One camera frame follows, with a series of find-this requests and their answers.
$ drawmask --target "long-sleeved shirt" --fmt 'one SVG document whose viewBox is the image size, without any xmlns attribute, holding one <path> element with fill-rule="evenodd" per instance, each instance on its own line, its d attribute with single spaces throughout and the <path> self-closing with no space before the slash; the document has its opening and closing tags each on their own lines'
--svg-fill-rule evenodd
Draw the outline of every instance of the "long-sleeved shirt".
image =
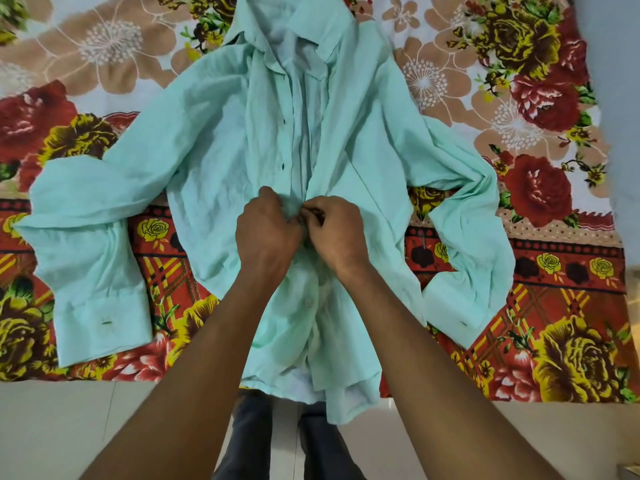
<svg viewBox="0 0 640 480">
<path fill-rule="evenodd" d="M 15 227 L 55 296 L 60 365 L 152 338 L 127 217 L 166 188 L 197 281 L 222 298 L 240 267 L 236 218 L 263 185 L 287 214 L 319 195 L 357 204 L 380 275 L 421 323 L 463 346 L 504 305 L 514 259 L 495 216 L 495 172 L 420 115 L 378 26 L 356 24 L 342 0 L 237 0 L 223 46 L 102 160 L 49 161 L 31 188 L 32 215 Z M 429 215 L 456 271 L 423 292 L 404 259 L 407 185 L 459 189 Z M 380 375 L 353 301 L 306 243 L 264 312 L 243 384 L 326 401 L 339 424 L 378 401 Z"/>
</svg>

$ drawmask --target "leg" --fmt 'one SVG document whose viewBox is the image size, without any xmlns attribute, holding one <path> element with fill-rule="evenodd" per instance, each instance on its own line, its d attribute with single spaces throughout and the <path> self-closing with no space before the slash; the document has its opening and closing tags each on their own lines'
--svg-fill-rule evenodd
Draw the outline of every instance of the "leg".
<svg viewBox="0 0 640 480">
<path fill-rule="evenodd" d="M 305 405 L 298 430 L 306 455 L 305 480 L 366 480 L 336 425 L 327 422 L 325 403 Z"/>
<path fill-rule="evenodd" d="M 269 480 L 271 399 L 255 390 L 240 394 L 229 446 L 213 480 Z"/>
</svg>

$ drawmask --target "person's right arm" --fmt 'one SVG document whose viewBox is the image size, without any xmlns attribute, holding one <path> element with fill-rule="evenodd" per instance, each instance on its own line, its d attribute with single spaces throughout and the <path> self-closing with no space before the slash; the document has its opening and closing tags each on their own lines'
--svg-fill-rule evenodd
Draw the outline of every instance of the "person's right arm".
<svg viewBox="0 0 640 480">
<path fill-rule="evenodd" d="M 322 223 L 316 217 L 320 213 Z M 360 312 L 429 480 L 561 479 L 371 265 L 357 206 L 340 197 L 317 197 L 305 202 L 300 215 L 316 251 Z"/>
</svg>

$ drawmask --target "person's left hand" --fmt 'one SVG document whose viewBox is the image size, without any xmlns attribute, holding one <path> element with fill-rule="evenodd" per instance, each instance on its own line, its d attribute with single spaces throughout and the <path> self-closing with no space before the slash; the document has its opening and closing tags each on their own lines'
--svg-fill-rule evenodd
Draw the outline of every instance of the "person's left hand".
<svg viewBox="0 0 640 480">
<path fill-rule="evenodd" d="M 244 206 L 236 228 L 241 269 L 268 276 L 276 284 L 284 279 L 304 236 L 300 218 L 285 220 L 281 207 L 278 194 L 262 187 Z"/>
</svg>

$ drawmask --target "floral bedsheet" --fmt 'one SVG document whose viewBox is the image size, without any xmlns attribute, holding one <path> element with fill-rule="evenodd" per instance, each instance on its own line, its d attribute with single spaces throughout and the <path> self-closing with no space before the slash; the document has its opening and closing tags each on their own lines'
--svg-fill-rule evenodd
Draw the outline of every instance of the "floral bedsheet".
<svg viewBox="0 0 640 480">
<path fill-rule="evenodd" d="M 493 400 L 638 402 L 607 145 L 571 0 L 344 1 L 388 34 L 420 111 L 473 142 L 498 176 L 516 257 L 506 306 L 468 350 L 430 328 L 434 338 Z M 235 5 L 0 0 L 0 380 L 156 381 L 215 309 L 160 197 L 129 220 L 153 343 L 60 368 L 53 296 L 13 224 L 48 161 L 101 158 L 151 98 L 219 47 Z M 407 262 L 427 284 L 451 269 L 428 217 L 448 194 L 408 192 Z M 384 379 L 380 391 L 390 394 Z"/>
</svg>

